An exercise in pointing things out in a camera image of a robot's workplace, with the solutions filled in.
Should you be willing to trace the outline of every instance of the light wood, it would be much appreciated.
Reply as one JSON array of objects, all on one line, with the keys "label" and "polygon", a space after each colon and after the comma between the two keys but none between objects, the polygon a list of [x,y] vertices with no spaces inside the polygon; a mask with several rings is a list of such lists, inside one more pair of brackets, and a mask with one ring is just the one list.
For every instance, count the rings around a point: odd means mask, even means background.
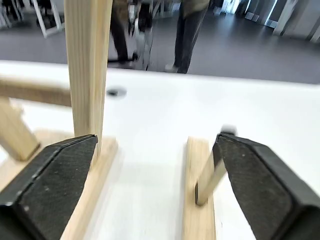
[{"label": "light wood", "polygon": [[102,139],[99,160],[89,171],[82,195],[63,232],[62,240],[83,239],[117,150],[118,144],[115,138]]},{"label": "light wood", "polygon": [[36,137],[7,98],[0,99],[0,145],[18,161],[27,161],[39,147]]},{"label": "light wood", "polygon": [[[48,130],[37,130],[35,131],[35,135],[40,140],[41,146],[43,147],[73,137],[68,133],[53,132]],[[83,239],[117,149],[118,144],[115,138],[110,137],[102,139],[102,151],[99,156],[100,160],[88,173],[82,195],[74,209],[68,225],[62,234],[61,239]],[[8,158],[2,165],[0,165],[0,192],[29,162],[30,161],[18,162],[12,158]]]},{"label": "light wood", "polygon": [[209,197],[212,196],[215,188],[226,174],[227,170],[224,161],[221,159],[218,165],[214,167],[213,153],[211,152],[203,171],[197,181],[198,186],[198,200],[197,204],[202,206],[205,204]]},{"label": "light wood", "polygon": [[70,90],[32,79],[0,75],[0,96],[71,107]]},{"label": "light wood", "polygon": [[182,240],[216,239],[213,196],[201,207],[196,205],[195,200],[197,178],[209,154],[207,141],[189,137],[186,144]]},{"label": "light wood", "polygon": [[101,150],[111,8],[112,0],[64,1],[74,134],[97,134],[95,156]]}]

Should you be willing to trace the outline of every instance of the dark pants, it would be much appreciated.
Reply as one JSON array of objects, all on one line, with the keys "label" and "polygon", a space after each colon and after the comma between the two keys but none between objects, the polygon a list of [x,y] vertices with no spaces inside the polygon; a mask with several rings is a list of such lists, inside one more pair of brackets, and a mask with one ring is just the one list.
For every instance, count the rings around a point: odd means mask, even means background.
[{"label": "dark pants", "polygon": [[184,18],[183,4],[180,4],[178,24],[175,38],[174,65],[178,73],[186,74],[189,69],[192,52],[196,44],[201,24],[204,20],[207,8],[191,13]]},{"label": "dark pants", "polygon": [[110,30],[113,37],[114,46],[118,54],[118,59],[127,60],[128,50],[125,37],[125,30],[118,17],[117,11],[114,7],[111,10]]}]

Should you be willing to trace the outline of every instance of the black gripper pad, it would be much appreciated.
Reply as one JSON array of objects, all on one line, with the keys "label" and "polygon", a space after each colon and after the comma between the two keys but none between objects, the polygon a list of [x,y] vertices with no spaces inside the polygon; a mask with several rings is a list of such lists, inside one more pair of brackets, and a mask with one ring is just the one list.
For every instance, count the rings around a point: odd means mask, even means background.
[{"label": "black gripper pad", "polygon": [[320,198],[270,148],[221,133],[213,157],[257,240],[320,240]]},{"label": "black gripper pad", "polygon": [[98,138],[45,147],[0,192],[0,240],[60,239],[84,189]]}]

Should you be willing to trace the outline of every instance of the shoe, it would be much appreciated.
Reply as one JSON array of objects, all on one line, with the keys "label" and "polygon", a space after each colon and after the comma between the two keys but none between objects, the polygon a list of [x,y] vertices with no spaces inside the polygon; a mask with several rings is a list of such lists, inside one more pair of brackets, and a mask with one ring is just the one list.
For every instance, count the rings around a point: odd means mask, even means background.
[{"label": "shoe", "polygon": [[165,65],[164,71],[166,73],[177,73],[178,72],[178,68],[174,65],[174,64],[167,64]]}]

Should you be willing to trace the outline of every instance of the white table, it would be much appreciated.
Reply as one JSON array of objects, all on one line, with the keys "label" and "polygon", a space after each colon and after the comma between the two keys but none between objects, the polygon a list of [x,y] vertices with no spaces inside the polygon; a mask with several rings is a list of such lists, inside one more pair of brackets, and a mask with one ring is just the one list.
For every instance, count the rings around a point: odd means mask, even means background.
[{"label": "white table", "polygon": [[[0,74],[69,84],[62,64],[0,61]],[[86,239],[181,239],[184,145],[188,136],[213,143],[224,124],[271,147],[320,195],[319,86],[123,69],[108,69],[106,86],[127,95],[106,98],[103,134],[116,136],[119,152]],[[14,102],[32,130],[73,131],[70,108]],[[226,176],[214,209],[217,240],[255,239]]]}]

